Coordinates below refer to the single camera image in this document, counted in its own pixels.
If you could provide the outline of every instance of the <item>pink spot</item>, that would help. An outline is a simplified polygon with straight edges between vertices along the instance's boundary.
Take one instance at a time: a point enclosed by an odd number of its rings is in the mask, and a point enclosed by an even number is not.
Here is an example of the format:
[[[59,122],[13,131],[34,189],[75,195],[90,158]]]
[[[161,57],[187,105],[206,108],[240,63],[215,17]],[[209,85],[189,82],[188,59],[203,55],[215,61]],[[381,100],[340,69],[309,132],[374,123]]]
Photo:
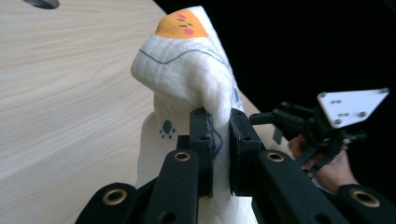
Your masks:
[[[184,33],[186,33],[186,35],[192,35],[192,34],[194,34],[194,31],[190,28],[186,28],[186,29],[184,29]]]

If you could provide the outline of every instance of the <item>human hand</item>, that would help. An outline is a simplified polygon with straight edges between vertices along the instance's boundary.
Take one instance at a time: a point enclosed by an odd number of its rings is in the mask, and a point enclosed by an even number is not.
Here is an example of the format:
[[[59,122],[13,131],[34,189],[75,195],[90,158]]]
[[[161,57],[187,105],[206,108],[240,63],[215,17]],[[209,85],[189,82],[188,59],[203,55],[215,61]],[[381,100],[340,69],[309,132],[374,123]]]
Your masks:
[[[302,135],[299,135],[289,141],[288,146],[294,158],[298,158],[303,154],[303,145],[304,137]],[[320,158],[321,156],[318,156],[308,160],[303,165],[303,168],[310,169]],[[338,188],[343,185],[359,185],[355,176],[352,174],[345,150],[341,150],[341,152],[336,155],[331,162],[320,168],[317,172],[316,179],[323,188],[333,194],[336,194]]]

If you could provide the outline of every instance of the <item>white cloth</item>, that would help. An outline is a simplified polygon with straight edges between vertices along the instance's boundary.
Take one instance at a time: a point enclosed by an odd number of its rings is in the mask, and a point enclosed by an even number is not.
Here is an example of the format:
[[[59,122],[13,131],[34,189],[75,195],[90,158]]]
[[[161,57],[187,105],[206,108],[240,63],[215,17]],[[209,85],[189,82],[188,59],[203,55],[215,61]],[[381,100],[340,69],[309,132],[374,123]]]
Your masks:
[[[198,223],[257,223],[251,198],[230,192],[229,118],[243,111],[226,53],[203,7],[164,17],[136,55],[131,73],[154,92],[154,111],[143,123],[136,187],[157,177],[179,135],[189,135],[190,112],[204,107],[219,134],[213,197],[199,201]]]

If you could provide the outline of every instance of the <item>wood grain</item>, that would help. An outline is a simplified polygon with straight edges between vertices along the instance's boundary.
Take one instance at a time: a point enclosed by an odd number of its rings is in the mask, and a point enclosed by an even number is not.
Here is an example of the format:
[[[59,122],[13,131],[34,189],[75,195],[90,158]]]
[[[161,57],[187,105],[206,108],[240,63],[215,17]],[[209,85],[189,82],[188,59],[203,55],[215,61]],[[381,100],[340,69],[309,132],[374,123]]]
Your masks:
[[[74,223],[99,188],[135,182],[153,107],[130,68],[164,15],[148,0],[0,1],[1,224]]]

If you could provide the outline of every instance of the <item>black background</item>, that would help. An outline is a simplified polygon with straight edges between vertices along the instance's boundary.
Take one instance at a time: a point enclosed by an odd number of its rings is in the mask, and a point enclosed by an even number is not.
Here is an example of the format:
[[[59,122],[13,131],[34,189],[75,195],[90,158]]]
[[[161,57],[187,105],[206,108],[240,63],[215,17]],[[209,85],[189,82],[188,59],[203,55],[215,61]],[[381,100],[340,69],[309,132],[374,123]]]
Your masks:
[[[165,13],[204,7],[238,86],[261,112],[318,105],[323,91],[389,88],[347,151],[358,181],[396,203],[396,4],[391,0],[156,0]]]

